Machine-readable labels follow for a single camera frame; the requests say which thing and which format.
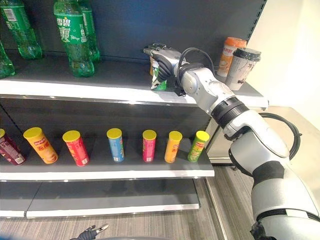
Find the chip can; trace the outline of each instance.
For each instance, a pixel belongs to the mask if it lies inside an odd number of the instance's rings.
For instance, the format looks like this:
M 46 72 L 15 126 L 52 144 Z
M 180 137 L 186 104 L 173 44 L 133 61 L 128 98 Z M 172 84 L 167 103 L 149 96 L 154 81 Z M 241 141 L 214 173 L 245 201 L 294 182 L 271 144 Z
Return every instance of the chip can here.
M 143 149 L 142 158 L 145 163 L 151 163 L 155 157 L 156 137 L 157 133 L 153 130 L 145 130 L 142 133 Z
M 195 134 L 195 138 L 193 140 L 193 144 L 191 147 L 191 150 L 188 154 L 188 160 L 190 162 L 197 162 L 198 158 L 200 157 L 200 154 L 202 150 L 205 147 L 206 142 L 209 140 L 210 135 L 206 133 L 205 131 L 197 131 Z
M 169 133 L 169 140 L 166 145 L 164 160 L 171 164 L 176 160 L 182 134 L 179 131 L 171 131 Z
M 13 165 L 20 165 L 26 160 L 16 143 L 2 128 L 0 128 L 0 154 Z
M 113 160 L 120 163 L 125 159 L 122 131 L 119 128 L 111 128 L 106 132 L 109 138 L 110 149 Z
M 78 167 L 83 167 L 89 163 L 89 156 L 80 132 L 76 130 L 67 131 L 63 134 L 62 139 Z
M 40 127 L 29 128 L 23 133 L 23 137 L 46 164 L 53 164 L 58 160 L 58 154 Z

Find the orange chip can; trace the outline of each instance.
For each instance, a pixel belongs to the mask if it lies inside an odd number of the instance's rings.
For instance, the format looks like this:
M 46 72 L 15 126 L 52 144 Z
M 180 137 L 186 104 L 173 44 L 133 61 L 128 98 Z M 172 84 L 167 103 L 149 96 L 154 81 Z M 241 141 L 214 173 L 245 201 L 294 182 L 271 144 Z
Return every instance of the orange chip can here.
M 164 160 L 167 163 L 172 164 L 175 162 L 182 137 L 179 131 L 171 131 L 169 133 L 169 140 L 164 155 Z
M 58 154 L 40 127 L 29 128 L 23 133 L 23 137 L 46 164 L 53 164 L 58 160 Z
M 62 139 L 78 167 L 83 167 L 89 163 L 89 156 L 80 132 L 76 130 L 67 131 L 63 134 Z

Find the maroon chip can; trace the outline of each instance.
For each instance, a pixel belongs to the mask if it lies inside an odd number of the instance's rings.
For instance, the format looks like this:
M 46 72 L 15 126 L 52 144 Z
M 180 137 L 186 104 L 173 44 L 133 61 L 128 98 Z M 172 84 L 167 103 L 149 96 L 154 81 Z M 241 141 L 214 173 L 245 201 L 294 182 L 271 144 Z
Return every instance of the maroon chip can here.
M 20 165 L 26 160 L 15 142 L 2 128 L 0 128 L 0 154 L 13 165 Z

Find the red chip can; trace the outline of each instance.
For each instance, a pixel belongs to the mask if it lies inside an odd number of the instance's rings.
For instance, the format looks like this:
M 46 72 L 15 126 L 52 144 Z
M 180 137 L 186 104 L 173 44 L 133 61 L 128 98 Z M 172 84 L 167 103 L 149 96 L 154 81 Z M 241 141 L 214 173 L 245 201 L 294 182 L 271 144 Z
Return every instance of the red chip can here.
M 0 154 L 13 165 L 20 165 L 26 160 L 15 142 L 8 137 L 2 128 L 0 128 Z
M 156 137 L 157 134 L 153 130 L 145 130 L 142 133 L 143 152 L 142 158 L 145 163 L 151 163 L 155 157 Z
M 80 132 L 76 130 L 67 131 L 63 134 L 62 139 L 65 141 L 78 167 L 83 167 L 89 163 L 89 156 Z

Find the metal shelf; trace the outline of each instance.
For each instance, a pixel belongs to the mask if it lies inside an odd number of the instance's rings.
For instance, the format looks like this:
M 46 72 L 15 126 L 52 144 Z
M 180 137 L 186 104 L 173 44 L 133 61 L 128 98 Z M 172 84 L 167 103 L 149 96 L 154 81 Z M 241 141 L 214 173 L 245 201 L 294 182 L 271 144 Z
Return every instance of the metal shelf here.
M 187 160 L 191 148 L 189 139 L 182 139 L 174 163 L 166 163 L 164 160 L 167 145 L 165 138 L 156 140 L 154 161 L 151 163 L 145 163 L 142 160 L 142 139 L 129 138 L 123 140 L 125 158 L 120 163 L 113 161 L 107 138 L 84 138 L 83 140 L 90 155 L 90 162 L 84 167 L 76 166 L 63 140 L 55 138 L 50 142 L 59 155 L 57 162 L 45 164 L 33 149 L 28 148 L 27 160 L 21 166 L 14 166 L 4 159 L 0 161 L 0 181 L 68 182 L 147 178 L 202 178 L 215 175 L 206 151 L 202 151 L 196 163 Z
M 145 61 L 104 60 L 95 65 L 92 77 L 74 77 L 66 56 L 26 61 L 11 54 L 10 58 L 16 75 L 0 80 L 3 98 L 196 106 L 192 97 L 179 97 L 173 92 L 173 80 L 168 80 L 168 91 L 150 90 L 150 65 Z M 249 108 L 268 107 L 268 100 L 248 83 L 235 94 Z
M 68 217 L 199 209 L 192 179 L 2 182 L 0 186 L 0 217 Z

